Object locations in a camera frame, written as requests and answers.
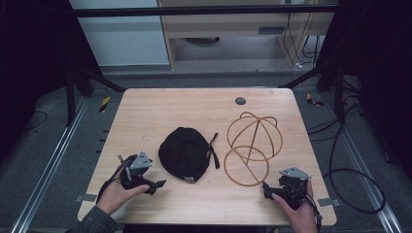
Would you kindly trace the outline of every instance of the gray sleeve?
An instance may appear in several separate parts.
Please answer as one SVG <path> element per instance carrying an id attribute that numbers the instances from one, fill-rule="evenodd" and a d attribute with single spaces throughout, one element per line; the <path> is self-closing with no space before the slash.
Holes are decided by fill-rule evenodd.
<path id="1" fill-rule="evenodd" d="M 118 224 L 106 213 L 94 206 L 82 221 L 67 232 L 70 233 L 113 233 Z"/>

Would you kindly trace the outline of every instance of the human hand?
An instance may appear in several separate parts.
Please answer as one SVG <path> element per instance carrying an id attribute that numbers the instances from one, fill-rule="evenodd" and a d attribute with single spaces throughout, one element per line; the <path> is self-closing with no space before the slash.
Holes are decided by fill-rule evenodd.
<path id="1" fill-rule="evenodd" d="M 96 204 L 98 208 L 109 216 L 116 212 L 126 201 L 130 200 L 130 198 L 137 196 L 150 188 L 148 185 L 144 184 L 131 189 L 124 189 L 124 187 L 121 186 L 119 179 L 121 170 L 122 169 L 118 171 L 115 178 L 103 191 L 103 194 Z"/>
<path id="2" fill-rule="evenodd" d="M 307 193 L 313 197 L 312 183 L 309 180 L 307 185 Z M 291 228 L 294 233 L 316 233 L 315 214 L 308 200 L 304 200 L 296 211 L 292 209 L 288 203 L 275 193 L 272 194 L 276 204 L 284 211 L 287 216 Z"/>

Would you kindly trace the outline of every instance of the metal rod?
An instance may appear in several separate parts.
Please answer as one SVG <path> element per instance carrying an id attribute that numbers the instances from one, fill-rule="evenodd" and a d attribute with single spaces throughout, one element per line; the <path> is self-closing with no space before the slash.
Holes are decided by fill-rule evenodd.
<path id="1" fill-rule="evenodd" d="M 306 5 L 251 5 L 251 6 L 202 6 L 202 7 L 160 7 L 125 9 L 75 9 L 70 11 L 49 11 L 50 15 L 72 17 L 148 17 L 180 15 L 230 15 L 230 14 L 273 14 L 273 13 L 331 13 L 355 8 L 355 5 L 306 4 Z"/>

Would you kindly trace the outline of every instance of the black knit hat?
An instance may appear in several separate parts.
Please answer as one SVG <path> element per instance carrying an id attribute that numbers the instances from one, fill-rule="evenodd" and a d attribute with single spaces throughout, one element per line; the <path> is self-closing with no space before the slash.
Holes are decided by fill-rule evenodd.
<path id="1" fill-rule="evenodd" d="M 216 169 L 220 167 L 211 145 L 217 136 L 218 133 L 209 144 L 197 130 L 179 127 L 160 145 L 160 162 L 173 176 L 195 183 L 209 167 L 211 154 L 214 155 Z"/>

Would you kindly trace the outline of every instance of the wooden cabinet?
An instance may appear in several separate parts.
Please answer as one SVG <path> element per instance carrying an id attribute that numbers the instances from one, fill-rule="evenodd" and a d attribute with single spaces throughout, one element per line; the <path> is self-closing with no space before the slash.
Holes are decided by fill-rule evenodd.
<path id="1" fill-rule="evenodd" d="M 279 5 L 282 0 L 157 0 L 159 7 Z M 336 0 L 305 0 L 305 4 L 330 3 Z M 169 54 L 174 66 L 180 38 L 239 36 L 278 36 L 287 61 L 292 65 L 308 35 L 325 35 L 333 13 L 242 14 L 163 16 L 162 24 Z"/>

